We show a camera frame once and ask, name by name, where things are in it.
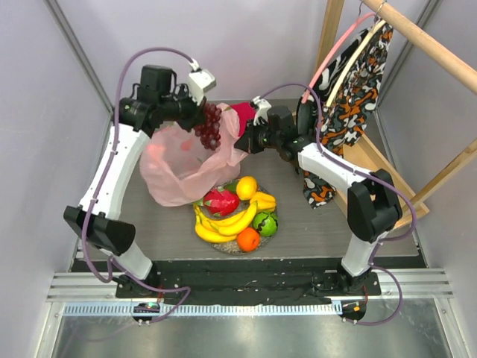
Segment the green fake watermelon ball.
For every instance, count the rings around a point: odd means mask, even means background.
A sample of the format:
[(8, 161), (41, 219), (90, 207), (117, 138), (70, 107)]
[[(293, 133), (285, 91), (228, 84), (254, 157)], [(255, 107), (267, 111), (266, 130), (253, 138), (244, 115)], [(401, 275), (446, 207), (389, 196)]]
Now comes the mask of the green fake watermelon ball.
[(260, 212), (254, 217), (252, 226), (261, 236), (273, 236), (278, 230), (278, 216), (271, 211)]

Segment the green orange fake mango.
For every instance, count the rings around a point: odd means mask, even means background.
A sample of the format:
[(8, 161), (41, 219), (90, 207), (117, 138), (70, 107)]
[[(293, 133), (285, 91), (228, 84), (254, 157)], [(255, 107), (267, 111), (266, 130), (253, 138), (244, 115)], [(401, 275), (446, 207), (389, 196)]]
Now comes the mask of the green orange fake mango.
[(252, 176), (245, 176), (224, 185), (226, 190), (234, 192), (241, 201), (250, 200), (258, 191), (258, 183)]

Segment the orange fake tangerine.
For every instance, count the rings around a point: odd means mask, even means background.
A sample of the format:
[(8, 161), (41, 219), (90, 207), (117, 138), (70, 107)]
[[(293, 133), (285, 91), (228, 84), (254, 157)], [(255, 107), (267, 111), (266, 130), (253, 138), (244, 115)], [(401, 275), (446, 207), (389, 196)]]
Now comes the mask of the orange fake tangerine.
[(243, 252), (251, 252), (258, 248), (260, 235), (252, 227), (247, 227), (236, 237), (236, 241)]

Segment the pink plastic bag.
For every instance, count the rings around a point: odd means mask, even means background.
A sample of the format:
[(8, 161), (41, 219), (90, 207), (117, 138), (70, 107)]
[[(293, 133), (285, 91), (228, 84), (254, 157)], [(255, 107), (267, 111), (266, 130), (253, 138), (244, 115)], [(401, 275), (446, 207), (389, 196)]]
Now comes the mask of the pink plastic bag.
[(239, 138), (241, 113), (226, 104), (222, 110), (220, 145), (207, 150), (193, 133), (174, 123), (157, 131), (139, 160), (139, 172), (149, 194), (164, 207), (190, 204), (205, 196), (214, 186), (240, 174), (247, 156), (234, 148)]

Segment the yellow fake bell pepper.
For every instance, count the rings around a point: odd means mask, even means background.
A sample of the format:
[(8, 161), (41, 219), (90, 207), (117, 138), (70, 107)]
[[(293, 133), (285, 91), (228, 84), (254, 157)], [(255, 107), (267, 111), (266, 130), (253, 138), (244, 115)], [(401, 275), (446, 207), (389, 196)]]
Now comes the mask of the yellow fake bell pepper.
[(257, 212), (275, 211), (277, 207), (277, 201), (275, 197), (266, 192), (256, 192), (249, 200), (250, 204), (257, 203)]

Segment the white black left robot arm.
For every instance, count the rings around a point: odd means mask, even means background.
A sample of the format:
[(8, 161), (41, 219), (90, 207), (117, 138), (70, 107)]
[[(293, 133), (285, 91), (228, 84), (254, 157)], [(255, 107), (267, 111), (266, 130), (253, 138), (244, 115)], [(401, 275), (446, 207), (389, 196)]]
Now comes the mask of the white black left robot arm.
[(156, 129), (171, 120), (191, 131), (203, 124), (205, 94), (216, 85), (215, 77), (194, 65), (184, 84), (171, 68), (146, 65), (133, 94), (115, 108), (107, 147), (95, 176), (77, 206), (68, 206), (63, 218), (81, 238), (109, 255), (110, 263), (134, 276), (133, 289), (144, 298), (159, 287), (152, 261), (136, 244), (136, 228), (122, 222), (121, 206), (136, 163)]

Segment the dark red fake grapes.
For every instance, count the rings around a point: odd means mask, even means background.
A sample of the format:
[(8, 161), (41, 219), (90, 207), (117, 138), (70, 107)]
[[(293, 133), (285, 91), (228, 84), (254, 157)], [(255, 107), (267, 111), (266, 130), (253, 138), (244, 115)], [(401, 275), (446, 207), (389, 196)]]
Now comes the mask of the dark red fake grapes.
[(194, 127), (195, 136), (205, 149), (215, 151), (221, 144), (221, 109), (215, 104), (206, 103), (203, 109), (205, 123)]

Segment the yellow fake banana bunch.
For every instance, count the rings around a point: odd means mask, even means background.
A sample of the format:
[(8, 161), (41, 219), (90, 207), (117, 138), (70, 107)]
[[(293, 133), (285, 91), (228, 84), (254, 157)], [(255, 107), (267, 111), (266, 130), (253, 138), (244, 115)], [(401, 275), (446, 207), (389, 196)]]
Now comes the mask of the yellow fake banana bunch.
[(202, 214), (198, 205), (194, 205), (196, 222), (195, 233), (205, 242), (225, 243), (236, 239), (253, 221), (258, 204), (252, 203), (245, 211), (223, 220), (212, 220)]

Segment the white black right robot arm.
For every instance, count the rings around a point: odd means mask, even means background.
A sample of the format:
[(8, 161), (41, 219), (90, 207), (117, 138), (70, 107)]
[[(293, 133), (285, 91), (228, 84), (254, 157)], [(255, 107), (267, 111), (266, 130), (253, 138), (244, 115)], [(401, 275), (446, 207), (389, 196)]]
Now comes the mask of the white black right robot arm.
[(338, 264), (335, 288), (351, 295), (363, 287), (371, 271), (376, 246), (394, 229), (402, 209), (391, 175), (355, 166), (300, 135), (290, 110), (269, 103), (252, 106), (254, 117), (244, 124), (235, 143), (238, 150), (257, 154), (276, 150), (280, 157), (317, 175), (347, 197), (347, 224), (352, 233), (346, 254)]

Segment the red fake dragon fruit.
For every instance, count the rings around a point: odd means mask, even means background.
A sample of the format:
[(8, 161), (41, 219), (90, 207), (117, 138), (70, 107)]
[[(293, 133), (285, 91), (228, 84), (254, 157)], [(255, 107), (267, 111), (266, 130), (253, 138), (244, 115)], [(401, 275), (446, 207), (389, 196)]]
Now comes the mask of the red fake dragon fruit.
[(195, 204), (205, 209), (211, 216), (225, 217), (237, 209), (240, 199), (237, 194), (227, 189), (214, 188)]

